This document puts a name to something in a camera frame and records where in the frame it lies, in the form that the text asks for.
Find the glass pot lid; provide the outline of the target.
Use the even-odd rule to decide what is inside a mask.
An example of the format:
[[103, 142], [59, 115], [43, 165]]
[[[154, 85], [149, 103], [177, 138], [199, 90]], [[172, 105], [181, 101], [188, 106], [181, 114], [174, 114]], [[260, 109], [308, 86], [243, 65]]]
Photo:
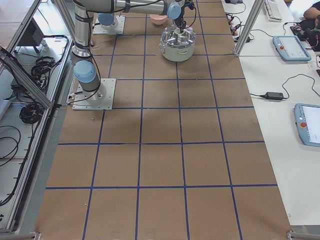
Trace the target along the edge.
[[192, 27], [180, 30], [177, 26], [171, 25], [162, 32], [160, 42], [168, 47], [183, 49], [192, 46], [197, 34]]

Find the pale green cooking pot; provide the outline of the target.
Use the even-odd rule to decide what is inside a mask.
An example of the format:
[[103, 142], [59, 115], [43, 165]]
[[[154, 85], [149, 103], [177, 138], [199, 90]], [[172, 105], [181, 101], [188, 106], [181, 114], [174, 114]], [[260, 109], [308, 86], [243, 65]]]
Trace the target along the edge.
[[162, 55], [166, 59], [172, 62], [184, 62], [193, 55], [195, 50], [195, 43], [189, 47], [179, 49], [179, 48], [172, 48], [172, 47], [166, 46], [163, 43], [161, 43], [161, 40], [160, 40], [159, 47]]

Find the pink bowl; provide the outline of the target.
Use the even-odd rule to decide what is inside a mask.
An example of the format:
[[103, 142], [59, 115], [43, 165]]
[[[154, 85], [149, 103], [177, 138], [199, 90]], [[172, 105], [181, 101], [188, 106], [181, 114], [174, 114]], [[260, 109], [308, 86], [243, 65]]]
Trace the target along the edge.
[[157, 26], [164, 24], [168, 19], [167, 15], [150, 14], [149, 16], [151, 22]]

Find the white keyboard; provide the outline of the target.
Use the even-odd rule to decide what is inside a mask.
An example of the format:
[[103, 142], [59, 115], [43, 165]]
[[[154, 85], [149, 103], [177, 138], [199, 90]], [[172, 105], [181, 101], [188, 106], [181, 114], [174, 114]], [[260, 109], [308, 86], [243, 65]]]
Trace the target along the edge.
[[264, 12], [266, 17], [271, 22], [281, 22], [283, 17], [278, 9], [278, 4], [275, 0], [264, 0]]

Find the upper teach pendant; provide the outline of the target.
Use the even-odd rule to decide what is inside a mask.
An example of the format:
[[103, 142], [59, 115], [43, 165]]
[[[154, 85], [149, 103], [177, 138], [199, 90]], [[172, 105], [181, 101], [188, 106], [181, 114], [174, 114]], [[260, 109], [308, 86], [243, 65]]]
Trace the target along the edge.
[[284, 61], [310, 61], [312, 59], [299, 38], [295, 35], [274, 36], [272, 43]]

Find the teach pendant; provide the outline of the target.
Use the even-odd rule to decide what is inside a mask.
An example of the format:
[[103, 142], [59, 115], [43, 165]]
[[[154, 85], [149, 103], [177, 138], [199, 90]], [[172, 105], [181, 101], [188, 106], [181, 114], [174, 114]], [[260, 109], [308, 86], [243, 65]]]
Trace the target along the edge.
[[320, 106], [297, 103], [294, 106], [295, 124], [304, 145], [320, 146]]
[[272, 43], [284, 61], [310, 61], [312, 59], [299, 38], [295, 35], [274, 36]]

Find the black power adapter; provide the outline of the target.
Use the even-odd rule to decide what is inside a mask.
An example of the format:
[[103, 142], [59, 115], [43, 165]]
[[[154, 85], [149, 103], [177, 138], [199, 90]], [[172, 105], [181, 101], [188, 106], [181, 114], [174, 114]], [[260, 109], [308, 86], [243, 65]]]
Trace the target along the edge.
[[281, 101], [285, 99], [282, 92], [266, 92], [265, 94], [260, 95], [260, 97], [267, 100], [277, 100], [277, 101]]

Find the seated person at desk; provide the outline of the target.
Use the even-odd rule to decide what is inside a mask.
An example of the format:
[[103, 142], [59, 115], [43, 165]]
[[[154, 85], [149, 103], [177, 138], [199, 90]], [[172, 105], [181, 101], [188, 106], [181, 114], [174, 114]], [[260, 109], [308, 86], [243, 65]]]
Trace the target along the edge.
[[303, 30], [303, 38], [315, 52], [320, 51], [320, 2], [314, 3], [308, 8], [303, 17], [305, 20], [300, 22]]

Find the brown paper mat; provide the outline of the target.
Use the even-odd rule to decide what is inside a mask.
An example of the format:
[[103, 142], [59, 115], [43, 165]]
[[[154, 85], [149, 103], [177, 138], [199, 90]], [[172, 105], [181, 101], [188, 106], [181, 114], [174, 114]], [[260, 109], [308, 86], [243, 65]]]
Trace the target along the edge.
[[95, 36], [112, 110], [61, 110], [35, 230], [43, 240], [284, 240], [290, 224], [223, 3], [197, 0], [194, 55], [171, 62], [162, 27], [128, 13]]

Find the lower teach pendant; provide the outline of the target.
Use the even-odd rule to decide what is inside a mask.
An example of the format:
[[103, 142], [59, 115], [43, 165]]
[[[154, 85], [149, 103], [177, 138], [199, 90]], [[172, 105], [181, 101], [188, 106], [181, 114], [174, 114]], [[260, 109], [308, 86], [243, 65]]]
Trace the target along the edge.
[[294, 106], [295, 124], [304, 145], [320, 146], [320, 106], [297, 103]]

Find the aluminium frame post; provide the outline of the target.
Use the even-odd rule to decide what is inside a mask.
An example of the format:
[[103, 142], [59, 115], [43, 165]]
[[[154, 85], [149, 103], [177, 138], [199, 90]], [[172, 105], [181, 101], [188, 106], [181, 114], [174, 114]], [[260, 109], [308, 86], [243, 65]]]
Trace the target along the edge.
[[238, 42], [235, 46], [234, 55], [236, 57], [240, 56], [240, 53], [247, 42], [247, 38], [249, 37], [249, 33], [252, 30], [253, 25], [255, 24], [258, 15], [261, 11], [261, 8], [263, 6], [264, 0], [255, 0], [252, 8], [248, 14], [248, 18], [245, 22], [244, 28], [238, 38]]

